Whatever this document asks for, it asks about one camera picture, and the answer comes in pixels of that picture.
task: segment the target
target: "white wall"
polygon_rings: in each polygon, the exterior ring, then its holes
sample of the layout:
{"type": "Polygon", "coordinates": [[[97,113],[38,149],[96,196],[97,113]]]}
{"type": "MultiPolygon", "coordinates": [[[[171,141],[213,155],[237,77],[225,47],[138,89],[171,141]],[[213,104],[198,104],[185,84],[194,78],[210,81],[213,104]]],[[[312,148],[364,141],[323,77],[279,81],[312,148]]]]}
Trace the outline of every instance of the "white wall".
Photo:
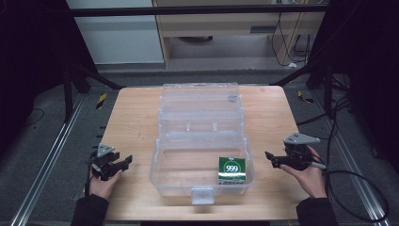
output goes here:
{"type": "MultiPolygon", "coordinates": [[[[152,7],[152,0],[67,0],[70,8],[152,7]]],[[[75,18],[96,64],[163,63],[154,16],[75,18]]]]}

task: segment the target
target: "black horizontal bar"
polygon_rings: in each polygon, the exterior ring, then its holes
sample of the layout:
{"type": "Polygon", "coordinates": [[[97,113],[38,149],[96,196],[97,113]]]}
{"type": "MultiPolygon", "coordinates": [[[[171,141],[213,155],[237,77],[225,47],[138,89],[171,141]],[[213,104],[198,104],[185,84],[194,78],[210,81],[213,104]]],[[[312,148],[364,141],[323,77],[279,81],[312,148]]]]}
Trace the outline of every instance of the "black horizontal bar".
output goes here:
{"type": "Polygon", "coordinates": [[[219,14],[219,13],[267,13],[267,12],[316,12],[327,11],[328,4],[317,5],[243,5],[243,6],[195,6],[155,8],[79,8],[48,13],[72,17],[144,16],[178,14],[219,14]]]}

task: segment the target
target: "aluminum strip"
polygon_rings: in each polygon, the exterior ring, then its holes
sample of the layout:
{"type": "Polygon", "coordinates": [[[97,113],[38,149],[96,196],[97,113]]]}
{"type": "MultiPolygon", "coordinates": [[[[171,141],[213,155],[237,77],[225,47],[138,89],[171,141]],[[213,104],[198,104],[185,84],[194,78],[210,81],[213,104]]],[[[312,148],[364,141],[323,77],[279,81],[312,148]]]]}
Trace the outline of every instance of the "aluminum strip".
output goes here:
{"type": "Polygon", "coordinates": [[[73,128],[74,123],[76,122],[77,116],[82,108],[82,104],[86,99],[86,94],[79,94],[76,99],[76,103],[74,104],[74,111],[69,121],[65,122],[62,126],[58,137],[56,138],[55,143],[53,144],[52,149],[47,155],[46,160],[43,163],[33,185],[30,187],[29,192],[27,193],[24,202],[20,206],[17,213],[14,215],[11,224],[12,226],[24,226],[30,214],[32,213],[33,208],[36,205],[36,202],[39,199],[41,191],[43,190],[47,179],[53,170],[53,167],[58,159],[59,154],[70,134],[71,129],[73,128]]]}
{"type": "MultiPolygon", "coordinates": [[[[320,91],[311,90],[311,94],[314,97],[314,101],[317,103],[320,111],[325,113],[325,109],[323,108],[322,100],[324,100],[323,95],[320,91]]],[[[324,117],[325,122],[329,129],[332,128],[331,120],[328,117],[324,117]]],[[[338,130],[335,137],[333,138],[335,144],[337,145],[338,152],[345,164],[346,168],[357,173],[360,175],[364,175],[360,166],[356,163],[355,159],[353,158],[352,154],[349,152],[348,147],[346,146],[343,137],[338,130]]],[[[360,180],[358,177],[352,177],[352,181],[354,183],[355,188],[358,191],[358,194],[363,201],[363,204],[369,213],[371,219],[378,219],[382,218],[385,214],[381,204],[379,203],[373,189],[369,186],[369,184],[363,180],[360,180]]],[[[390,222],[388,219],[384,221],[375,223],[375,226],[390,226],[390,222]]]]}

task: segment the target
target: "hand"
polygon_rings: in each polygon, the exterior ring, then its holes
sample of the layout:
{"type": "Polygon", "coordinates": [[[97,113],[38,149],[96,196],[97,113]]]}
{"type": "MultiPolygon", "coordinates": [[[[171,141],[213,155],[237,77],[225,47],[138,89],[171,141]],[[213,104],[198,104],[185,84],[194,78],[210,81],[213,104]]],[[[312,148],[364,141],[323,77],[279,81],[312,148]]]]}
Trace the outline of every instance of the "hand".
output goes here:
{"type": "Polygon", "coordinates": [[[122,170],[119,170],[111,179],[108,181],[102,181],[100,177],[92,177],[90,180],[90,191],[89,194],[93,194],[102,197],[109,201],[114,185],[120,179],[122,170]]]}
{"type": "MultiPolygon", "coordinates": [[[[309,147],[309,149],[313,155],[319,157],[319,154],[312,147],[309,147]]],[[[299,171],[286,165],[280,165],[280,168],[293,175],[302,188],[306,191],[306,193],[311,196],[311,198],[327,197],[323,182],[323,175],[320,169],[313,166],[308,166],[303,171],[299,171]]]]}

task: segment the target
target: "plastic latch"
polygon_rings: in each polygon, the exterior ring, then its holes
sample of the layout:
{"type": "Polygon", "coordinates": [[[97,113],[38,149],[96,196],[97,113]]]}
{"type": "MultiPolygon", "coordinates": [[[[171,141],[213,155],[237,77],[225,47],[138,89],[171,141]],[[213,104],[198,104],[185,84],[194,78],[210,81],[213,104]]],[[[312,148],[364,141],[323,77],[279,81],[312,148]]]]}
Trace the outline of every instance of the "plastic latch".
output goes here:
{"type": "Polygon", "coordinates": [[[208,186],[200,186],[191,188],[192,204],[214,204],[214,189],[208,186]]]}

